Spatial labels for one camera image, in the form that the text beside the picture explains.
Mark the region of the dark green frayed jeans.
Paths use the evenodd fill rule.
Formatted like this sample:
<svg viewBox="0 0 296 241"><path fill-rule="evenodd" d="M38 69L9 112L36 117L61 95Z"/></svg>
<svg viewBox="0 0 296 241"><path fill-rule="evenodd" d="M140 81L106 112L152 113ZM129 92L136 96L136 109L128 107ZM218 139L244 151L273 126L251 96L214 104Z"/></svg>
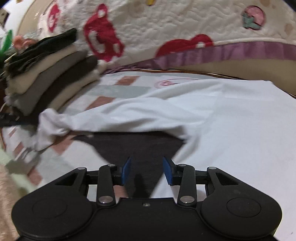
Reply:
<svg viewBox="0 0 296 241"><path fill-rule="evenodd" d="M15 56L5 65L5 71L10 77L15 77L29 70L39 60L56 53L76 41L77 30L72 28L53 37L47 37L31 45L25 51Z"/></svg>

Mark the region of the dark brown folded garment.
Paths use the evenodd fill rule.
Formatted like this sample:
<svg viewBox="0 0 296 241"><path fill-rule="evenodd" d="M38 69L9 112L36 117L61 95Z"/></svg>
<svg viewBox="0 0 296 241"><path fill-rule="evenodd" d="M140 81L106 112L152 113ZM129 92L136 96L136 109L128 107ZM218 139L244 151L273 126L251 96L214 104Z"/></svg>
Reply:
<svg viewBox="0 0 296 241"><path fill-rule="evenodd" d="M39 114L46 108L60 109L79 90L97 80L96 66L95 56L89 56L72 66L42 94L33 113Z"/></svg>

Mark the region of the white quilt with red bears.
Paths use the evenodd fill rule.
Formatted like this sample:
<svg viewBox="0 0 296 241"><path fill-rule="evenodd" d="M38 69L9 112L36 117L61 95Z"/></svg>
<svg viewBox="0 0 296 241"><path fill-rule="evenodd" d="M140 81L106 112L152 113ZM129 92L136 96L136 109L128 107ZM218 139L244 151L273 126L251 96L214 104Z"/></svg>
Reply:
<svg viewBox="0 0 296 241"><path fill-rule="evenodd" d="M295 60L295 12L284 1L51 1L37 25L40 38L72 28L78 48L112 66Z"/></svg>

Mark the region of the light green cloth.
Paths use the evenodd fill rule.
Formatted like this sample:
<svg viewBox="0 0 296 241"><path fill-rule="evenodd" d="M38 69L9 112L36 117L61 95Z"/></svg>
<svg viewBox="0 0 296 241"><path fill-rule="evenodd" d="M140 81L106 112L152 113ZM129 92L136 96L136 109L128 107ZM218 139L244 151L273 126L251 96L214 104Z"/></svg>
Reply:
<svg viewBox="0 0 296 241"><path fill-rule="evenodd" d="M1 164L6 168L8 175L12 178L21 195L35 190L34 185L31 184L26 176L22 164L13 160L3 149L1 149Z"/></svg>

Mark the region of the white hoodie sweatshirt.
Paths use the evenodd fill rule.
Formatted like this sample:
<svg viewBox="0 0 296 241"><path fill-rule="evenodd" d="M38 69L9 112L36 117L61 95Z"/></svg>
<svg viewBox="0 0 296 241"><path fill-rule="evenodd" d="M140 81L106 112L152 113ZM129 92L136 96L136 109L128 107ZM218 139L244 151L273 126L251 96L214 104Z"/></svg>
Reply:
<svg viewBox="0 0 296 241"><path fill-rule="evenodd" d="M215 166L273 197L279 240L295 240L295 99L269 81L206 79L127 100L130 132L185 140L175 162Z"/></svg>

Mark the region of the grey folded sweatshirt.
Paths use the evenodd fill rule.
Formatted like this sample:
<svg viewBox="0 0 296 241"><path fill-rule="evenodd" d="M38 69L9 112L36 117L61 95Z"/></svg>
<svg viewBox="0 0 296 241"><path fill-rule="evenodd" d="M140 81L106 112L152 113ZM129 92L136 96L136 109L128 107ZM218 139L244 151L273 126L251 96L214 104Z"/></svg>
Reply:
<svg viewBox="0 0 296 241"><path fill-rule="evenodd" d="M29 115L49 86L66 70L86 58L86 56L86 51L75 51L62 58L56 64L40 73L34 83L23 94L8 95L6 91L6 97L4 98L6 104L17 107L25 116Z"/></svg>

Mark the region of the patterned play mat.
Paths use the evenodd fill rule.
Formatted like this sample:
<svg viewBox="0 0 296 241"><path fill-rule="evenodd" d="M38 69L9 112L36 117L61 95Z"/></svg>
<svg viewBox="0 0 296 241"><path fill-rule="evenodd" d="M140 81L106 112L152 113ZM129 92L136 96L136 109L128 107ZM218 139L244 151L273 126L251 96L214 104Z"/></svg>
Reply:
<svg viewBox="0 0 296 241"><path fill-rule="evenodd" d="M106 159L76 136L130 132L118 110L127 100L186 82L217 78L218 74L199 71L123 71L100 76L59 110L50 108L30 117L36 126L2 128L4 151L22 164L35 189L79 166L97 169Z"/></svg>

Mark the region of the beige curved headboard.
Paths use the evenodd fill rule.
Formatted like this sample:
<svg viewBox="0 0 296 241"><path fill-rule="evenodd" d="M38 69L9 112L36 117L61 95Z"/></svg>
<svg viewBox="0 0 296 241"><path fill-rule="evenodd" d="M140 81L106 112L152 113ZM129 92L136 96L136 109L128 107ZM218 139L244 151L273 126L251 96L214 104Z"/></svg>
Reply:
<svg viewBox="0 0 296 241"><path fill-rule="evenodd" d="M47 11L51 3L50 0L35 0L32 1L25 11L22 20L17 27L16 34L24 35L35 32L38 29L40 17Z"/></svg>

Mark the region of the cream folded garment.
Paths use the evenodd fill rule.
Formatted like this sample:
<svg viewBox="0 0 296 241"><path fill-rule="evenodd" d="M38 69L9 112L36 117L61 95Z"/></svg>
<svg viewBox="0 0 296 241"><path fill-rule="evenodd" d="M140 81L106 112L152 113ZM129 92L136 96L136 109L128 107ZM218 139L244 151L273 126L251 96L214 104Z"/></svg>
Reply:
<svg viewBox="0 0 296 241"><path fill-rule="evenodd" d="M57 51L56 53L48 55L40 61L37 61L25 73L17 75L16 77L7 77L7 94L11 95L25 93L34 83L40 73L56 64L62 58L74 53L76 50L76 47L72 44L60 51Z"/></svg>

